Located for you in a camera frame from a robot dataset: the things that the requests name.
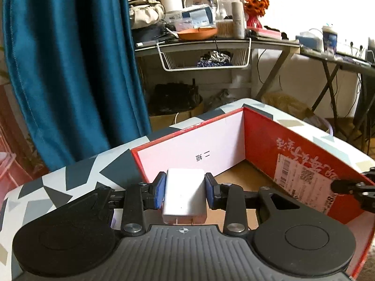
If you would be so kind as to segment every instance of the gray ribbed surface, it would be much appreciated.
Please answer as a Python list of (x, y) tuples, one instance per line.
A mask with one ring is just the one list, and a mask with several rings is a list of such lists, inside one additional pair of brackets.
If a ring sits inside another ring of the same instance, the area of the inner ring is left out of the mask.
[(350, 281), (344, 274), (321, 279), (283, 275), (260, 262), (242, 239), (216, 226), (152, 226), (141, 237), (124, 238), (111, 258), (78, 276), (43, 278), (22, 274), (17, 281)]

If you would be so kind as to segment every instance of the silver screw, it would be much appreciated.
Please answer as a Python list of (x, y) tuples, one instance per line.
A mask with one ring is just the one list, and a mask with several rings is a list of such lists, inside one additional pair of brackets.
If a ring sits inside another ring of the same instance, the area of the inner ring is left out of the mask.
[(243, 232), (245, 230), (245, 226), (240, 223), (232, 223), (226, 227), (231, 232)]
[(124, 230), (129, 233), (137, 233), (142, 230), (142, 226), (137, 223), (129, 223), (124, 226)]

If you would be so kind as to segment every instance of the red vase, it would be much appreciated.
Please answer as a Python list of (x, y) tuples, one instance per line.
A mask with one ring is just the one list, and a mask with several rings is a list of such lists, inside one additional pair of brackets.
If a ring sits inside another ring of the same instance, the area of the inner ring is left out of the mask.
[(260, 24), (260, 21), (257, 16), (249, 16), (247, 22), (247, 27), (256, 27), (256, 28), (263, 28), (263, 26)]

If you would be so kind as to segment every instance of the white cup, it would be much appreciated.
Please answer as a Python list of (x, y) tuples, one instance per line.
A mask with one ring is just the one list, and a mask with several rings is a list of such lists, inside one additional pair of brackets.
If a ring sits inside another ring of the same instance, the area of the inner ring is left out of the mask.
[(165, 12), (182, 10), (182, 0), (160, 0), (161, 4), (165, 8)]

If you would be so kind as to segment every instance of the trash bin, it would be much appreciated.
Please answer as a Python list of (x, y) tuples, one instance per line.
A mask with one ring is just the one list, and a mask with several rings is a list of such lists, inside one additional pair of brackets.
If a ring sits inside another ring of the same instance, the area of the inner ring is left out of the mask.
[(315, 115), (309, 106), (292, 96), (281, 92), (270, 92), (263, 95), (262, 102), (288, 113), (333, 136), (333, 128), (326, 119)]

